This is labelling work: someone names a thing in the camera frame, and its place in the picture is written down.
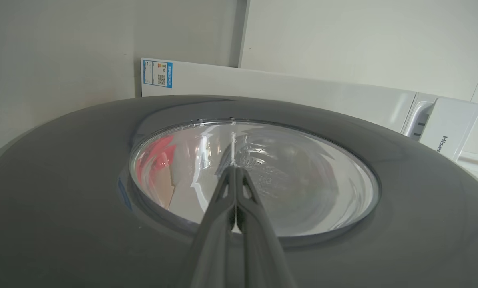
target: hisense logo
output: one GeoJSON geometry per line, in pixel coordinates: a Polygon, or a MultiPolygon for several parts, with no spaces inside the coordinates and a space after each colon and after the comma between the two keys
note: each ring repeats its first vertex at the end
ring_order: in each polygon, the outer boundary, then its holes
{"type": "Polygon", "coordinates": [[[436,149],[438,153],[440,153],[440,150],[442,150],[442,146],[446,143],[446,139],[447,139],[447,136],[442,137],[442,141],[440,141],[440,144],[438,145],[438,148],[436,149]]]}

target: qr code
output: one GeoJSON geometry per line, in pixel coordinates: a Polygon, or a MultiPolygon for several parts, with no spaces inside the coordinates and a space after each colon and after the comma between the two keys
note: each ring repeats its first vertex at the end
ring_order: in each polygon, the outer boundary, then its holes
{"type": "Polygon", "coordinates": [[[157,85],[166,85],[166,75],[157,75],[157,85]]]}

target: gray surface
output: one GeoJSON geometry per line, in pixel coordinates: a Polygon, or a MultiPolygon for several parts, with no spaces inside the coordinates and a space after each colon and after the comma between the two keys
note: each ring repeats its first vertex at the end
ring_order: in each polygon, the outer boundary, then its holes
{"type": "Polygon", "coordinates": [[[245,2],[0,0],[0,147],[140,95],[140,57],[237,66],[245,2]]]}

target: washing machine door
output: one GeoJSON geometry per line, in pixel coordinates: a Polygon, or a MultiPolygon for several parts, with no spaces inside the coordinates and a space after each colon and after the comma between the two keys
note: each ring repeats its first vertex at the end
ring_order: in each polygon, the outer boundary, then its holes
{"type": "MultiPolygon", "coordinates": [[[[478,182],[381,126],[295,104],[137,98],[0,157],[0,286],[168,286],[217,179],[252,180],[300,287],[478,286],[478,182]]],[[[244,286],[233,234],[227,286],[244,286]]]]}

